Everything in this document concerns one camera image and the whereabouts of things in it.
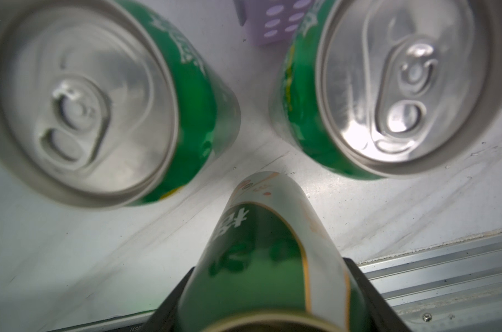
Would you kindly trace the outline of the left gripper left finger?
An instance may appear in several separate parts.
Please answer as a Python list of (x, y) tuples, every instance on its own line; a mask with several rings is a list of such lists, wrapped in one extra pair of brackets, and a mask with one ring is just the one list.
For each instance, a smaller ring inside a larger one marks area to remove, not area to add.
[(152, 316), (141, 326), (139, 332), (162, 332), (173, 330), (179, 299), (193, 272), (194, 267), (181, 279)]

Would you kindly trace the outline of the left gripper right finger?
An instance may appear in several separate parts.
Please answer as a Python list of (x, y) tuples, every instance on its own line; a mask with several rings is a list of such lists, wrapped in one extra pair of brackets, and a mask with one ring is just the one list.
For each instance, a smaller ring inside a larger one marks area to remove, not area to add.
[(349, 258), (344, 258), (344, 262), (363, 295), (364, 302), (370, 315), (369, 331), (411, 332), (411, 329), (399, 318), (396, 311), (387, 304), (385, 299), (376, 290), (357, 264)]

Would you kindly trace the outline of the green can gold lid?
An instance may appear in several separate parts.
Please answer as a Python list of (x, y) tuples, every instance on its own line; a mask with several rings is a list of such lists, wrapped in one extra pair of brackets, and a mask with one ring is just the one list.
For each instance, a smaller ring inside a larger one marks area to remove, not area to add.
[(369, 331), (364, 296), (301, 187), (240, 182), (180, 298), (177, 331)]

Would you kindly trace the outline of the green soda can front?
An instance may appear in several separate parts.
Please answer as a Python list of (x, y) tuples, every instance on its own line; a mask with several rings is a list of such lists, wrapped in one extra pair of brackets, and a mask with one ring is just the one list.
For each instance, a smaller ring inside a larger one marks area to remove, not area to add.
[(175, 194), (234, 143), (231, 89), (138, 1), (0, 1), (0, 163), (85, 209)]

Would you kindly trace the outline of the green soda can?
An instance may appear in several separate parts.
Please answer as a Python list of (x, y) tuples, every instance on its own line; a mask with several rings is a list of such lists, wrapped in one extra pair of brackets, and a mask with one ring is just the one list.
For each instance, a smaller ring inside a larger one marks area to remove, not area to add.
[(406, 178), (462, 155), (502, 110), (502, 1), (316, 1), (270, 98), (327, 170)]
[(0, 163), (85, 209), (175, 194), (234, 143), (231, 89), (138, 1), (0, 1)]

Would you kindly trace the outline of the green soda can back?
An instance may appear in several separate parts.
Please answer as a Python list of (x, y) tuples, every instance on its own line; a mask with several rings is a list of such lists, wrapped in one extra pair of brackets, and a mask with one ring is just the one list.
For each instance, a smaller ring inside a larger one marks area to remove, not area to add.
[(502, 110), (502, 1), (316, 1), (270, 98), (327, 170), (406, 178), (462, 155)]

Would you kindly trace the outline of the purple plastic basket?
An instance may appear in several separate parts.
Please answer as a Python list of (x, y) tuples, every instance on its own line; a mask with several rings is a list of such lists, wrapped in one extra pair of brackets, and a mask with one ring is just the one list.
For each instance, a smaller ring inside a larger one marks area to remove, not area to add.
[(255, 46), (292, 38), (314, 0), (234, 0), (239, 24)]

